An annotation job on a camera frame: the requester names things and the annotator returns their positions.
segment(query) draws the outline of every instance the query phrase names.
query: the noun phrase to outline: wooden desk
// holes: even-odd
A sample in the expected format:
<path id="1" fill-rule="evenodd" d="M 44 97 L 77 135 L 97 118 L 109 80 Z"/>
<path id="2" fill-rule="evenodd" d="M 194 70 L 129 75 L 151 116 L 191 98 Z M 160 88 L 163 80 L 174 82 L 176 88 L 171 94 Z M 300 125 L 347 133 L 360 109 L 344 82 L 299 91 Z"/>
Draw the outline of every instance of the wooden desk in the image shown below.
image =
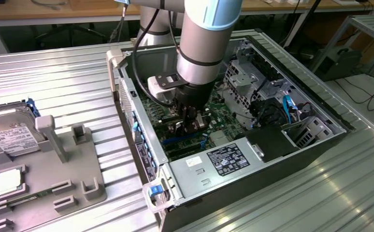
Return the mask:
<path id="1" fill-rule="evenodd" d="M 93 16 L 120 16 L 121 7 L 111 9 L 97 9 L 97 10 L 81 10 L 73 11 L 71 6 L 60 5 L 60 10 L 53 10 L 49 7 L 39 6 L 31 2 L 31 0 L 7 0 L 7 3 L 0 4 L 0 20 L 11 19 L 32 19 L 32 18 L 60 18 L 60 17 L 93 17 Z M 272 2 L 267 4 L 262 0 L 244 0 L 242 11 L 255 12 L 255 11 L 284 11 L 294 10 L 295 5 L 288 3 Z M 306 6 L 300 4 L 298 9 L 304 9 Z M 129 5 L 127 10 L 127 15 L 139 15 L 139 6 Z"/>
<path id="2" fill-rule="evenodd" d="M 311 8 L 314 4 L 314 0 L 310 1 L 310 3 L 307 4 L 306 8 Z M 369 10 L 371 10 L 371 5 L 369 3 L 365 3 L 365 6 L 369 6 Z M 334 2 L 332 0 L 322 0 L 320 1 L 320 4 L 318 5 L 318 9 L 316 11 L 320 11 L 320 10 L 328 10 L 328 9 L 334 9 L 334 10 L 342 10 L 342 9 L 350 9 L 351 11 L 355 9 L 355 10 L 365 10 L 365 7 L 362 4 L 358 4 L 358 5 L 339 5 L 336 2 Z"/>
<path id="3" fill-rule="evenodd" d="M 288 45 L 292 40 L 295 32 L 306 19 L 312 2 L 314 0 L 311 0 L 311 3 L 299 4 L 298 6 L 296 13 L 300 13 L 300 17 L 290 33 L 286 45 Z M 48 7 L 33 4 L 31 0 L 7 0 L 5 4 L 0 4 L 0 27 L 117 21 L 121 15 L 121 7 L 83 11 L 73 11 L 68 4 L 59 7 L 60 10 L 53 10 Z M 243 0 L 242 15 L 290 14 L 294 12 L 295 7 L 296 5 L 290 3 L 276 3 L 275 1 L 271 4 L 267 4 L 262 0 Z M 363 6 L 340 6 L 332 2 L 332 0 L 322 0 L 316 12 L 354 11 L 360 7 Z M 139 6 L 129 5 L 125 20 L 137 19 Z M 0 54 L 3 53 L 8 53 L 8 49 L 0 39 Z"/>
<path id="4" fill-rule="evenodd" d="M 0 20 L 32 19 L 32 18 L 64 18 L 64 17 L 93 17 L 93 16 L 119 16 L 123 13 L 123 7 L 97 10 L 73 11 L 68 4 L 57 6 L 60 10 L 36 5 L 31 0 L 7 0 L 0 4 Z M 129 5 L 127 15 L 139 15 L 137 5 Z"/>

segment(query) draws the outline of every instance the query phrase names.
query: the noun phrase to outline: metal table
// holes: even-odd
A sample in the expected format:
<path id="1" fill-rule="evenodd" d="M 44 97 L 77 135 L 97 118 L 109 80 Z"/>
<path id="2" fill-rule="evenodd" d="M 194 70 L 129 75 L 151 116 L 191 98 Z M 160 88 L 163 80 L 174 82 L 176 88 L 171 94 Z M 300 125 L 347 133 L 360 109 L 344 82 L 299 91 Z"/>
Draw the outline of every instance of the metal table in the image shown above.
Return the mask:
<path id="1" fill-rule="evenodd" d="M 314 60 L 314 63 L 311 65 L 311 71 L 315 72 L 327 56 L 328 51 L 335 46 L 336 42 L 339 41 L 339 38 L 344 34 L 344 31 L 347 30 L 348 26 L 354 26 L 360 32 L 365 32 L 374 38 L 374 15 L 356 15 L 356 16 L 348 16 L 339 29 L 336 30 L 335 35 L 332 36 L 330 42 L 327 43 L 323 52 L 320 52 L 320 55 Z M 358 37 L 359 33 L 355 34 L 350 38 L 350 40 L 346 42 L 344 45 L 350 46 L 352 42 L 355 41 L 355 38 Z"/>
<path id="2" fill-rule="evenodd" d="M 234 36 L 246 34 L 255 37 L 356 131 L 306 169 L 179 231 L 374 231 L 374 124 L 263 33 L 248 30 Z M 104 53 L 111 47 L 105 44 L 0 55 L 0 103 L 32 97 L 41 114 L 55 115 L 57 132 L 83 122 L 93 131 L 107 183 L 104 202 L 44 224 L 37 231 L 157 230 L 109 95 Z"/>
<path id="3" fill-rule="evenodd" d="M 179 232 L 374 232 L 374 124 L 263 34 L 284 66 L 356 128 L 312 164 Z"/>

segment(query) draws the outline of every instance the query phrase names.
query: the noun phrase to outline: hard drive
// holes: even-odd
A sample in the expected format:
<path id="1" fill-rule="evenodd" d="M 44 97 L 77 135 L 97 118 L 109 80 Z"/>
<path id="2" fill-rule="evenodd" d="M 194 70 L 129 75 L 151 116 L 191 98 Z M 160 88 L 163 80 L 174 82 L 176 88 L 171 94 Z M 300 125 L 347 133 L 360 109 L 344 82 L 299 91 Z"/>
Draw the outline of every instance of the hard drive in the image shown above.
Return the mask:
<path id="1" fill-rule="evenodd" d="M 0 152 L 13 157 L 39 150 L 45 137 L 35 129 L 36 114 L 25 102 L 0 105 Z"/>

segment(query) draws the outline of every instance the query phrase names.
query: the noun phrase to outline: hard drive label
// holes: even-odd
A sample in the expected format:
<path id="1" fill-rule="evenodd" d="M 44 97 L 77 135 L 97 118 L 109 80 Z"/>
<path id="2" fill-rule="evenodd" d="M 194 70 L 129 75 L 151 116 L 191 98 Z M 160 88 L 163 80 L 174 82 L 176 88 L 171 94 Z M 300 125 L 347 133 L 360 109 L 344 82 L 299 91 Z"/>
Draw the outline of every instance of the hard drive label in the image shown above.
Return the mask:
<path id="1" fill-rule="evenodd" d="M 5 153 L 23 151 L 37 146 L 37 141 L 28 127 L 0 131 L 0 148 Z"/>
<path id="2" fill-rule="evenodd" d="M 250 165 L 236 144 L 207 152 L 207 155 L 220 176 L 228 175 Z"/>

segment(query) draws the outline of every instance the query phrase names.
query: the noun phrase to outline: circuit board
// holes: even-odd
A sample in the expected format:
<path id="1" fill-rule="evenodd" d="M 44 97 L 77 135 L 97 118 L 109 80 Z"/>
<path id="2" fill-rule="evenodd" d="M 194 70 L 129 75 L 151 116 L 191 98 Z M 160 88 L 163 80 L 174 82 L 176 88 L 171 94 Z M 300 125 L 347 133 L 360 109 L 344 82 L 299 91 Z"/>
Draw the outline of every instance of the circuit board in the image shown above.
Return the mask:
<path id="1" fill-rule="evenodd" d="M 216 147 L 216 144 L 210 138 L 214 132 L 222 131 L 224 134 L 223 139 L 232 141 L 236 135 L 244 131 L 244 128 L 240 126 L 240 123 L 215 91 L 206 105 L 211 117 L 208 128 L 204 131 L 184 136 L 183 139 L 172 138 L 172 134 L 168 134 L 165 126 L 165 121 L 174 122 L 174 120 L 178 120 L 174 109 L 160 106 L 145 95 L 140 95 L 140 99 L 155 134 L 171 161 Z"/>

